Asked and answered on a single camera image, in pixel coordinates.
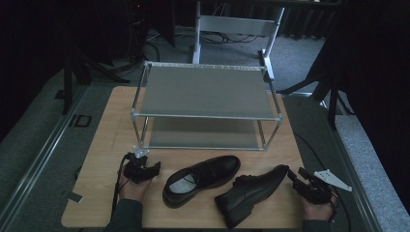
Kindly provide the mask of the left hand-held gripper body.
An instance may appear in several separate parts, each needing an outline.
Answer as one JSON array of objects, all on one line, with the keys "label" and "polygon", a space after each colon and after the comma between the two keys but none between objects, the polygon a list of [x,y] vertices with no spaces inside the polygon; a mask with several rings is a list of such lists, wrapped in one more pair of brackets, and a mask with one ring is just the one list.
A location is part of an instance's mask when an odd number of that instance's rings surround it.
[{"label": "left hand-held gripper body", "polygon": [[132,153],[126,154],[128,163],[124,167],[124,176],[136,184],[152,178],[150,168],[146,166],[149,151],[145,149],[135,149]]}]

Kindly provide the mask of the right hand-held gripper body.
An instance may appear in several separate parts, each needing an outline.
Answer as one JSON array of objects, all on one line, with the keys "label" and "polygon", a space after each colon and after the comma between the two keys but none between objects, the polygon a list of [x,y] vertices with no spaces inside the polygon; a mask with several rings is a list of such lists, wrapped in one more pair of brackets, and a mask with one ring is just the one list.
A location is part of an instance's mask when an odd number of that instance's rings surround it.
[{"label": "right hand-held gripper body", "polygon": [[352,190],[350,186],[341,181],[341,179],[329,169],[314,171],[310,175],[311,179],[308,180],[308,184],[300,180],[298,185],[293,184],[293,189],[312,204],[321,205],[330,203],[333,195],[330,186],[346,191]]}]

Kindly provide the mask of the black leather shoe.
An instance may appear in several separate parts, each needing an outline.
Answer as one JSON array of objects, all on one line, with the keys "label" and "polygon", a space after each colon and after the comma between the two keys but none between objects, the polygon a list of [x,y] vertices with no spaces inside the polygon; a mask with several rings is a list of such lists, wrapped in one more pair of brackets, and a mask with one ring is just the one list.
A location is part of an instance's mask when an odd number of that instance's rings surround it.
[{"label": "black leather shoe", "polygon": [[199,192],[226,184],[240,167],[241,161],[236,156],[220,156],[183,168],[167,179],[162,200],[168,208],[180,208]]},{"label": "black leather shoe", "polygon": [[256,204],[269,198],[277,190],[288,170],[288,165],[279,164],[259,176],[237,177],[229,191],[215,198],[226,227],[235,228],[251,214]]}]

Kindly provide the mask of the grey two-tier shoe rack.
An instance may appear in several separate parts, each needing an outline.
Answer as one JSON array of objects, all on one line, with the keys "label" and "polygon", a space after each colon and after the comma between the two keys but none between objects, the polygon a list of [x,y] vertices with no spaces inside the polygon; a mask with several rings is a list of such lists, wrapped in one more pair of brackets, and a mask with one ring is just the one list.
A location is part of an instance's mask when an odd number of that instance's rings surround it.
[{"label": "grey two-tier shoe rack", "polygon": [[139,149],[266,150],[282,122],[264,67],[147,62],[131,111]]}]

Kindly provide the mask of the person's left hand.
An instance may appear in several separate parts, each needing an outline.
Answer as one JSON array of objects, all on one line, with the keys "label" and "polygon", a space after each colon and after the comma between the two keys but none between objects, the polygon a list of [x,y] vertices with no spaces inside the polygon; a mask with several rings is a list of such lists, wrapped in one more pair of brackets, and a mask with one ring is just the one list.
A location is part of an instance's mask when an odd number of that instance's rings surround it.
[{"label": "person's left hand", "polygon": [[120,189],[119,189],[119,197],[121,199],[130,199],[136,201],[142,201],[145,195],[145,192],[151,185],[151,180],[146,180],[139,184],[130,181],[124,175],[120,177]]}]

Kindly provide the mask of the person's right hand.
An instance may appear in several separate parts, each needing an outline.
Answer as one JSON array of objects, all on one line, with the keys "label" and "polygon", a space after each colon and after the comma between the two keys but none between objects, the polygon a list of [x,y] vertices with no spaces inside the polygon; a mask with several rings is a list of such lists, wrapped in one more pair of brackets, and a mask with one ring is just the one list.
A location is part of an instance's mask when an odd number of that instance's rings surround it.
[{"label": "person's right hand", "polygon": [[333,195],[330,203],[321,205],[312,204],[304,199],[304,197],[301,197],[301,201],[303,205],[304,220],[329,221],[336,213],[338,199]]}]

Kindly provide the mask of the grey tape piece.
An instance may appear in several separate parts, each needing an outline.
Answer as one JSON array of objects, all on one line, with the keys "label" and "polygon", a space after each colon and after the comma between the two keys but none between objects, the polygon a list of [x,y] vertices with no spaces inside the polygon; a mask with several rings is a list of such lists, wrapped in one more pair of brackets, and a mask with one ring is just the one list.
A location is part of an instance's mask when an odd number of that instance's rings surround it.
[{"label": "grey tape piece", "polygon": [[72,200],[73,202],[80,203],[80,202],[82,201],[82,199],[83,199],[83,196],[82,196],[82,195],[79,195],[79,194],[77,194],[77,193],[75,193],[75,192],[69,191],[69,192],[67,193],[67,198],[68,198],[69,200]]}]

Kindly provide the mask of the black tripod stand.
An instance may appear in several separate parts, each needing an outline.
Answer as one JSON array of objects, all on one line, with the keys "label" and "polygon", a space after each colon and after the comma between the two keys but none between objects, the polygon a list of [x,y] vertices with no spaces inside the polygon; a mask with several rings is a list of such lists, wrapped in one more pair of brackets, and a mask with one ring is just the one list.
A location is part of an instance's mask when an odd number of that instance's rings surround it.
[{"label": "black tripod stand", "polygon": [[320,102],[323,101],[327,95],[330,95],[327,120],[330,127],[335,131],[337,129],[337,101],[340,99],[338,92],[342,78],[340,68],[340,53],[332,43],[325,42],[312,63],[306,78],[278,92],[280,94],[290,95],[313,82],[317,82],[317,86],[312,92],[312,97],[316,102]]},{"label": "black tripod stand", "polygon": [[91,58],[85,55],[75,44],[70,32],[64,30],[62,32],[62,43],[65,51],[64,64],[64,109],[63,115],[66,115],[73,105],[73,75],[81,84],[89,85],[91,83],[91,75],[88,73],[87,66],[95,69],[97,72],[109,77],[114,82],[129,83],[128,80],[119,77],[102,65],[94,62]]}]

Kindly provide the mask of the dark curtain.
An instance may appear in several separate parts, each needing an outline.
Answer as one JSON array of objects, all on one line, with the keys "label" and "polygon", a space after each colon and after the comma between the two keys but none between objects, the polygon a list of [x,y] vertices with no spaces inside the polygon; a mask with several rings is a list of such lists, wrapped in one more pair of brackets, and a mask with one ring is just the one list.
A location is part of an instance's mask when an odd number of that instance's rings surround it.
[{"label": "dark curtain", "polygon": [[321,58],[410,210],[410,0],[348,0]]}]

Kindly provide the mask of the dark equipment with red light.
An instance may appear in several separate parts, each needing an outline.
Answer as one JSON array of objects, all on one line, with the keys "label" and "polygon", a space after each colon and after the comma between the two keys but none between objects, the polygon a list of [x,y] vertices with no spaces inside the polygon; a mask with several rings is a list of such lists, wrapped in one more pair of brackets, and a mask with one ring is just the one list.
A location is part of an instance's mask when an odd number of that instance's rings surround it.
[{"label": "dark equipment with red light", "polygon": [[147,0],[127,0],[134,38],[134,56],[140,60],[143,56],[143,47],[149,30]]}]

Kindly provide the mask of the white metal stand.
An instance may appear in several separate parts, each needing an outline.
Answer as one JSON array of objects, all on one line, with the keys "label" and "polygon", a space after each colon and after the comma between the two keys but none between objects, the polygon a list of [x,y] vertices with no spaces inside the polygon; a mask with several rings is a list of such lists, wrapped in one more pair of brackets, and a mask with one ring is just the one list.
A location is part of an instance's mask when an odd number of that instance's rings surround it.
[{"label": "white metal stand", "polygon": [[270,20],[205,15],[201,13],[201,0],[197,0],[195,13],[195,44],[193,48],[192,62],[194,64],[200,63],[200,34],[202,32],[218,32],[268,37],[269,40],[266,48],[259,51],[259,60],[261,65],[266,68],[268,76],[271,79],[274,79],[275,75],[270,54],[278,34],[278,29],[280,27],[284,10],[284,7],[279,7],[275,13],[275,17]]}]

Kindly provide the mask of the aluminium rail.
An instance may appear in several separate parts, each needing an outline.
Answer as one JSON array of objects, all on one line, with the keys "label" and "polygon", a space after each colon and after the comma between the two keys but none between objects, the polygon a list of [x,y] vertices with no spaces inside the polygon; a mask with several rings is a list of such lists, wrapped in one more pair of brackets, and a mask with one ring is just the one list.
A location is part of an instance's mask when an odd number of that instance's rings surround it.
[{"label": "aluminium rail", "polygon": [[328,123],[329,106],[308,93],[281,97],[305,170],[329,169],[353,188],[336,189],[341,204],[331,224],[332,232],[382,232],[339,133]]},{"label": "aluminium rail", "polygon": [[66,104],[52,91],[42,91],[0,142],[1,231],[13,223],[86,92],[85,86],[77,87]]}]

